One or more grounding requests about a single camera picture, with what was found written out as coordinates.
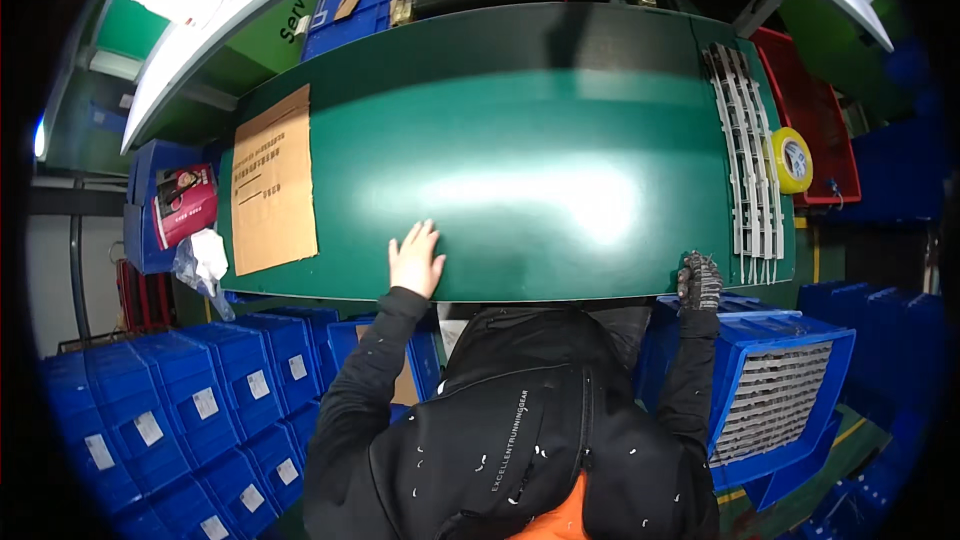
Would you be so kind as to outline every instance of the hand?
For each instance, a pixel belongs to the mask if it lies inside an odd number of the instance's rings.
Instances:
[[[715,313],[723,290],[723,278],[716,263],[694,250],[683,258],[683,264],[685,267],[677,274],[679,306]]]
[[[398,248],[397,239],[390,240],[390,287],[399,286],[429,299],[437,290],[444,272],[447,255],[433,257],[440,232],[434,231],[433,219],[416,222]]]

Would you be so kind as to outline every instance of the floor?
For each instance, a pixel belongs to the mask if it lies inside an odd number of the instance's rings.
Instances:
[[[798,221],[796,234],[797,269],[793,281],[739,288],[738,294],[756,296],[765,303],[783,309],[795,309],[800,286],[844,278],[846,251],[842,243],[824,241],[817,230],[806,227],[806,222],[802,220]],[[208,311],[205,301],[181,283],[174,285],[174,299],[181,325],[196,325],[219,319],[215,309],[210,307]],[[333,307],[340,310],[341,317],[369,313],[376,309],[372,302],[295,298],[269,298],[233,307],[239,316],[282,305]],[[731,488],[717,496],[723,538],[768,540],[783,534],[807,519],[837,480],[857,469],[872,451],[882,449],[889,438],[886,432],[843,404],[838,405],[838,409],[844,413],[844,419],[830,457],[820,473],[798,490],[759,513],[754,510],[750,498],[741,488]],[[298,501],[262,538],[306,540],[303,505]]]

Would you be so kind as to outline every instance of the roll of tape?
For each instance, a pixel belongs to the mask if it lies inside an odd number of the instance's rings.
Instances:
[[[773,133],[770,141],[780,193],[797,195],[806,192],[813,181],[813,158],[804,137],[792,127],[781,127]]]

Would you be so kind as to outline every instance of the gloved hand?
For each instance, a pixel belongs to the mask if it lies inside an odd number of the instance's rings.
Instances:
[[[723,278],[714,260],[694,250],[683,258],[683,264],[685,267],[677,274],[680,308],[716,313]]]

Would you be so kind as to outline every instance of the orange garment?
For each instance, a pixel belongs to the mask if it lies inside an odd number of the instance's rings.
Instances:
[[[586,493],[587,474],[581,471],[573,492],[563,504],[536,517],[521,533],[510,536],[509,540],[589,540],[584,531]]]

